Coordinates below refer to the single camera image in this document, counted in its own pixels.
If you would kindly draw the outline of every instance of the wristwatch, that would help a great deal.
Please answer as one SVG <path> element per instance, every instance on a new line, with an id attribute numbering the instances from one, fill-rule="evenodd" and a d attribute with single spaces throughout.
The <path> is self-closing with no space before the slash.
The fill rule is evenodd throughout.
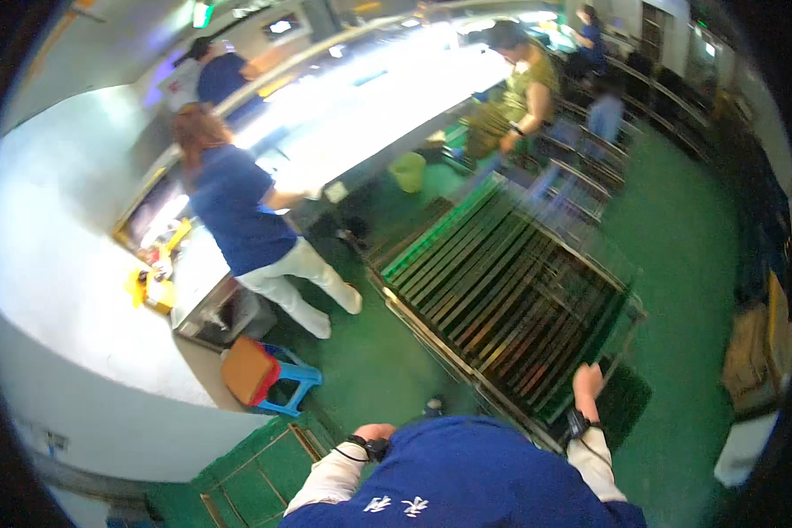
<path id="1" fill-rule="evenodd" d="M 516 121 L 510 121 L 509 124 L 510 124 L 511 132 L 517 132 L 517 134 L 519 134 L 523 138 L 525 137 L 525 132 L 523 132 L 522 130 L 519 129 L 519 126 L 517 125 Z"/>
<path id="2" fill-rule="evenodd" d="M 375 440 L 367 441 L 357 434 L 350 434 L 349 437 L 346 438 L 346 441 L 364 448 L 364 450 L 367 451 L 367 459 L 376 462 L 381 462 L 384 459 L 384 455 L 388 453 L 388 449 L 390 449 L 390 441 L 385 438 L 376 438 Z M 354 458 L 348 456 L 346 453 L 341 453 L 341 455 L 354 460 Z"/>
<path id="3" fill-rule="evenodd" d="M 589 428 L 601 429 L 601 422 L 591 422 L 578 409 L 569 409 L 566 417 L 569 420 L 569 435 L 572 440 L 583 437 L 583 434 L 586 433 Z"/>

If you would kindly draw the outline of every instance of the white pants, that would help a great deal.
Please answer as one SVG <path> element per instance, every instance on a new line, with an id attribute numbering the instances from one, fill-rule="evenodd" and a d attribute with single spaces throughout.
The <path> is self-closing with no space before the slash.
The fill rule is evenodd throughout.
<path id="1" fill-rule="evenodd" d="M 328 339 L 332 327 L 328 316 L 302 300 L 299 291 L 285 275 L 296 275 L 321 287 L 349 313 L 360 312 L 360 293 L 346 284 L 323 257 L 306 241 L 296 239 L 296 245 L 275 264 L 254 269 L 235 277 L 249 290 L 260 293 L 281 306 L 297 323 L 320 339 Z"/>

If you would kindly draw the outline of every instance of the olive green shirt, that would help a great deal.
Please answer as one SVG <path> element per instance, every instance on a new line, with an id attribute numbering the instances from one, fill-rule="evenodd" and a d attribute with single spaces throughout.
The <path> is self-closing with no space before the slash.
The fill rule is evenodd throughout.
<path id="1" fill-rule="evenodd" d="M 552 99 L 560 92 L 560 83 L 548 53 L 543 52 L 543 58 L 529 69 L 521 73 L 514 71 L 507 78 L 507 91 L 502 98 L 502 113 L 507 121 L 519 121 L 528 114 L 527 92 L 532 83 L 540 83 L 548 88 Z M 551 121 L 553 115 L 554 107 L 549 106 L 549 111 L 543 118 Z"/>

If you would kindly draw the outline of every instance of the person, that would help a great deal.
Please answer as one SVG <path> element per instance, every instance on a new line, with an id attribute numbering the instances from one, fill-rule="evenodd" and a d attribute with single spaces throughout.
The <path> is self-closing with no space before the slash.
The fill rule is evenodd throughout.
<path id="1" fill-rule="evenodd" d="M 358 291 L 275 213 L 293 207 L 302 194 L 278 191 L 270 175 L 232 144 L 231 132 L 204 106 L 182 107 L 173 135 L 182 150 L 182 180 L 191 209 L 238 282 L 280 305 L 320 339 L 331 335 L 328 316 L 303 301 L 285 275 L 308 279 L 349 313 L 360 312 Z"/>
<path id="2" fill-rule="evenodd" d="M 227 50 L 223 43 L 212 42 L 211 37 L 195 39 L 187 57 L 202 66 L 197 81 L 197 97 L 209 107 L 217 106 L 259 74 L 254 64 Z M 233 128 L 238 128 L 263 103 L 264 99 L 260 95 L 253 94 L 246 103 L 232 111 L 226 121 Z"/>
<path id="3" fill-rule="evenodd" d="M 589 71 L 602 74 L 606 68 L 604 43 L 601 40 L 601 21 L 595 13 L 595 7 L 583 5 L 575 12 L 583 22 L 581 31 L 572 30 L 572 37 L 578 42 L 578 53 L 569 60 L 569 74 L 580 79 Z"/>
<path id="4" fill-rule="evenodd" d="M 595 406 L 601 386 L 598 365 L 572 379 L 575 407 L 592 425 L 566 460 L 486 417 L 434 417 L 398 431 L 365 425 L 312 466 L 279 527 L 645 526 L 613 479 Z M 356 491 L 384 440 L 381 464 Z"/>
<path id="5" fill-rule="evenodd" d="M 606 73 L 593 85 L 595 101 L 587 111 L 587 128 L 608 143 L 615 143 L 622 127 L 625 105 L 622 102 L 622 79 Z"/>
<path id="6" fill-rule="evenodd" d="M 625 105 L 622 102 L 622 79 L 615 73 L 606 73 L 593 85 L 595 100 L 587 108 L 587 129 L 608 143 L 615 143 L 622 127 Z M 577 148 L 580 141 L 578 125 L 565 118 L 558 119 L 548 136 Z M 583 153 L 599 159 L 603 156 L 601 148 L 594 144 L 585 144 Z"/>
<path id="7" fill-rule="evenodd" d="M 487 44 L 513 65 L 502 100 L 481 103 L 467 119 L 463 155 L 470 164 L 492 151 L 511 152 L 524 136 L 539 130 L 553 116 L 551 100 L 560 89 L 551 59 L 525 28 L 498 20 L 489 28 Z"/>

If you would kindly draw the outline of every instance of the trash bin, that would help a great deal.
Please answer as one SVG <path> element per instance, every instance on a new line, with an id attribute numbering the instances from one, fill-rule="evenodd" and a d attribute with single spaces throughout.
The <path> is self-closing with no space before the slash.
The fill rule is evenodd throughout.
<path id="1" fill-rule="evenodd" d="M 415 152 L 409 152 L 396 159 L 388 166 L 396 182 L 405 193 L 418 193 L 422 190 L 422 172 L 425 170 L 425 158 Z"/>

